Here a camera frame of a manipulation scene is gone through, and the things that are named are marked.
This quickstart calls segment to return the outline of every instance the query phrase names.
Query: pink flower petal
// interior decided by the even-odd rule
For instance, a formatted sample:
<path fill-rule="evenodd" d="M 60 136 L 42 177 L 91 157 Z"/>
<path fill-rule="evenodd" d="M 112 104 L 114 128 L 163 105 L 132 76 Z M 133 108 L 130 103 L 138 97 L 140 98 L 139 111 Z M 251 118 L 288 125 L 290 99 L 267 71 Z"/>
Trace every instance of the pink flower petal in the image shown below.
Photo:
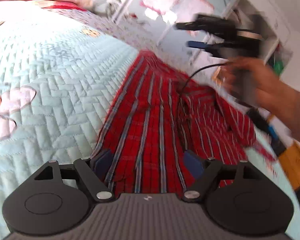
<path fill-rule="evenodd" d="M 29 86 L 22 86 L 6 91 L 1 96 L 0 114 L 10 114 L 31 103 L 36 91 Z"/>
<path fill-rule="evenodd" d="M 7 117 L 0 116 L 0 139 L 9 137 L 16 127 L 17 124 L 15 121 Z"/>

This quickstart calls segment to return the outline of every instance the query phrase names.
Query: gray ribbed surface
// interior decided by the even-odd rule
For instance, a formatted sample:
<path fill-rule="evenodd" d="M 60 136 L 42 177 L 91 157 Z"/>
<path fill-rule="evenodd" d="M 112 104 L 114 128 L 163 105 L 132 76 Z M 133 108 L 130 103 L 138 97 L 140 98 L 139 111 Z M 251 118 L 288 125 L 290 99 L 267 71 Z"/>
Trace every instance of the gray ribbed surface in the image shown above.
<path fill-rule="evenodd" d="M 39 237 L 13 233 L 7 240 L 30 240 Z M 175 194 L 122 194 L 112 203 L 97 205 L 77 228 L 66 233 L 40 237 L 40 240 L 244 240 L 214 225 L 197 204 L 184 203 Z M 281 234 L 254 240 L 288 240 Z"/>

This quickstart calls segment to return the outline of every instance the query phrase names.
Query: red striped cloth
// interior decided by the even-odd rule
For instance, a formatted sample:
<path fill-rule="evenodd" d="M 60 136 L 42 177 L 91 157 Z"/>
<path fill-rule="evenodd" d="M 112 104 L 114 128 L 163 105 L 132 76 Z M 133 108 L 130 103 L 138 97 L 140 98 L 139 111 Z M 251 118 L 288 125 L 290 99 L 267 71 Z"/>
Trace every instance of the red striped cloth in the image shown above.
<path fill-rule="evenodd" d="M 115 195 L 182 194 L 194 181 L 183 164 L 185 149 L 226 164 L 246 159 L 242 147 L 256 141 L 253 123 L 212 88 L 190 81 L 177 118 L 187 78 L 149 51 L 130 67 L 93 153 L 109 148 L 114 154 L 105 183 Z"/>

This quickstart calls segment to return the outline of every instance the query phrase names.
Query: wire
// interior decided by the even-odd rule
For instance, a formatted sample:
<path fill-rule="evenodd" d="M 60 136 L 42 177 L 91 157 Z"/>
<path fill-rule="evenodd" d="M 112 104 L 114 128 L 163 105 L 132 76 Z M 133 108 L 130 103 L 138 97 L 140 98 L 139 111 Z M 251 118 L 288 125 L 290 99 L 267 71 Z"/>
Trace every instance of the wire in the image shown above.
<path fill-rule="evenodd" d="M 178 103 L 177 103 L 177 113 L 176 113 L 176 117 L 177 117 L 177 121 L 178 121 L 178 113 L 179 113 L 179 105 L 180 105 L 180 101 L 181 101 L 181 95 L 183 94 L 183 91 L 185 90 L 188 82 L 192 79 L 192 77 L 194 75 L 196 75 L 198 72 L 202 71 L 202 70 L 205 70 L 207 68 L 211 68 L 211 67 L 215 67 L 215 66 L 223 66 L 223 65 L 226 65 L 227 63 L 218 63 L 218 64 L 213 64 L 213 65 L 208 65 L 208 66 L 205 66 L 205 67 L 202 67 L 202 68 L 199 68 L 198 70 L 196 70 L 195 72 L 192 73 L 192 75 L 187 79 L 185 85 L 182 87 L 180 93 L 179 93 L 179 97 L 178 97 Z M 179 125 L 177 125 L 177 132 L 178 132 L 178 136 L 179 136 L 179 140 L 182 144 L 182 148 L 183 150 L 187 150 L 185 149 L 185 145 L 183 143 L 183 140 L 181 139 L 181 136 L 180 136 L 180 129 L 179 129 Z"/>

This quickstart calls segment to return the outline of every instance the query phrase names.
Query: green object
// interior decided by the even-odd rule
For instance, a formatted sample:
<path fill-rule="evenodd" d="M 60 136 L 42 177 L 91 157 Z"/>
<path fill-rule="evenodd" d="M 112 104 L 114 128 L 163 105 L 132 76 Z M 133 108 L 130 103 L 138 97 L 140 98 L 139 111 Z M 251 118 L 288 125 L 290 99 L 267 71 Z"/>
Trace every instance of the green object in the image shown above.
<path fill-rule="evenodd" d="M 278 60 L 274 63 L 273 70 L 278 76 L 280 76 L 283 69 L 284 69 L 284 65 L 283 65 L 283 62 L 281 60 Z"/>

